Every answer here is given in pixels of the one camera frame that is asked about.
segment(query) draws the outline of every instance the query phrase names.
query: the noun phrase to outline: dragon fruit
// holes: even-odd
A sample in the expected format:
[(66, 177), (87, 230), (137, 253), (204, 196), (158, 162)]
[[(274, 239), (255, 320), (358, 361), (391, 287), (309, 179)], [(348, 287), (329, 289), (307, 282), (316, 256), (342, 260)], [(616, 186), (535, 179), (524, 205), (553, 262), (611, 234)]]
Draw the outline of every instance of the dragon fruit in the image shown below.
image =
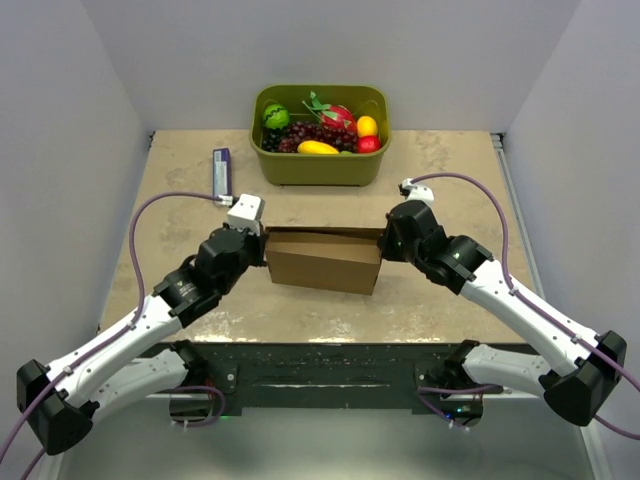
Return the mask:
[(330, 105), (328, 103), (320, 103), (315, 92), (311, 92), (311, 106), (306, 102), (302, 102), (309, 111), (320, 120), (321, 125), (331, 128), (344, 128), (348, 132), (356, 133), (358, 127), (353, 115), (348, 108), (342, 105)]

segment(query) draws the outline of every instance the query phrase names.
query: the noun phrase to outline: robotic arm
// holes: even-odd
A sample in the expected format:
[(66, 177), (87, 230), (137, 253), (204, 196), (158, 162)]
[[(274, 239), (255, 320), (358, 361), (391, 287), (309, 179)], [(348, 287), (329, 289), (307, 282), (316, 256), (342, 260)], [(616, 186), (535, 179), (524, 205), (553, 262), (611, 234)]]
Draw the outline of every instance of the robotic arm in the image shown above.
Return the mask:
[[(587, 425), (618, 383), (619, 375), (519, 301), (503, 281), (500, 262), (489, 251), (467, 236), (448, 237), (431, 210), (430, 189), (407, 179), (400, 192), (406, 200), (387, 215), (387, 228), (379, 242), (382, 258), (411, 263), (431, 282), (493, 313), (539, 353), (518, 354), (465, 341), (444, 362), (439, 377), (428, 379), (429, 384), (443, 388), (470, 384), (511, 387), (543, 396), (562, 418)], [(207, 362), (188, 342), (177, 342), (151, 359), (133, 359), (216, 308), (249, 266), (264, 265), (263, 208), (260, 198), (242, 195), (229, 210), (223, 228), (215, 230), (196, 255), (185, 259), (154, 288), (135, 324), (133, 311), (49, 365), (32, 360), (20, 368), (18, 407), (22, 412), (54, 379), (68, 374), (28, 418), (48, 454), (68, 450), (88, 434), (94, 422), (146, 395), (203, 383)], [(617, 334), (598, 336), (515, 279), (513, 282), (527, 299), (571, 324), (582, 339), (623, 364), (626, 343)], [(74, 359), (123, 330), (125, 334), (71, 369)]]

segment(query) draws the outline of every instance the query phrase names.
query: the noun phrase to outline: white wall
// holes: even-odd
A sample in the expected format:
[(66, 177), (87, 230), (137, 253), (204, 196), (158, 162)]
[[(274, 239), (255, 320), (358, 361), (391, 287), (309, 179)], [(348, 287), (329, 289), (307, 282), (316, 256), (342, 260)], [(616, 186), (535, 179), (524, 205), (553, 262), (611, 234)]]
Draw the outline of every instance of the white wall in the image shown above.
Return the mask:
[(372, 84), (395, 128), (504, 131), (579, 0), (82, 0), (154, 128), (248, 128), (272, 83)]
[[(640, 3), (583, 0), (507, 135), (523, 217), (549, 300), (629, 342), (640, 376)], [(621, 384), (603, 416), (640, 432)], [(638, 444), (604, 433), (616, 478)]]
[[(0, 440), (15, 372), (96, 330), (146, 134), (77, 0), (0, 3)], [(26, 431), (0, 466), (36, 452)]]

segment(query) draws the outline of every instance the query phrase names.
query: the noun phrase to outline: table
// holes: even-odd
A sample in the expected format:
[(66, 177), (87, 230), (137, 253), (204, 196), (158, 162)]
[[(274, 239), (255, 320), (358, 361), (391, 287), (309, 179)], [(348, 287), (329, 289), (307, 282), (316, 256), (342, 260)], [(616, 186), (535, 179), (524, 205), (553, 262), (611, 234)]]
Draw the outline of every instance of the table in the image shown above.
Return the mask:
[[(282, 187), (269, 184), (244, 130), (156, 132), (136, 200), (169, 191), (211, 193), (211, 156), (228, 147), (235, 194), (266, 200), (263, 223), (384, 227), (384, 214), (402, 201), (398, 183), (432, 172), (459, 172), (485, 184), (506, 211), (511, 272), (531, 288), (522, 242), (491, 137), (486, 132), (395, 131), (376, 180), (366, 187)], [(450, 235), (466, 234), (498, 254), (498, 216), (482, 192), (466, 182), (430, 183), (434, 212)], [(225, 220), (212, 202), (170, 198), (147, 209), (136, 233), (147, 292), (177, 268)], [(102, 328), (133, 309), (135, 277), (123, 245)], [(267, 269), (250, 269), (219, 307), (169, 340), (197, 342), (485, 342), (521, 339), (495, 317), (406, 264), (383, 262), (373, 296), (272, 284)]]

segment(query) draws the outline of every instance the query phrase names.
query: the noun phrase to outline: yellow fruit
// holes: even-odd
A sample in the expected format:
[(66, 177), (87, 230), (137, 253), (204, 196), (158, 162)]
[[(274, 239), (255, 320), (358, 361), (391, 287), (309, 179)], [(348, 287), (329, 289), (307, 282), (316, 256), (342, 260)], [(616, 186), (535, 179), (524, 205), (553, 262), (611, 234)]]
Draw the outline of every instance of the yellow fruit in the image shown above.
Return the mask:
[(316, 140), (307, 140), (298, 145), (298, 153), (312, 153), (312, 154), (333, 154), (340, 153), (331, 145), (317, 142)]
[(356, 126), (358, 127), (359, 137), (368, 137), (369, 135), (378, 134), (378, 124), (373, 118), (367, 115), (360, 117)]

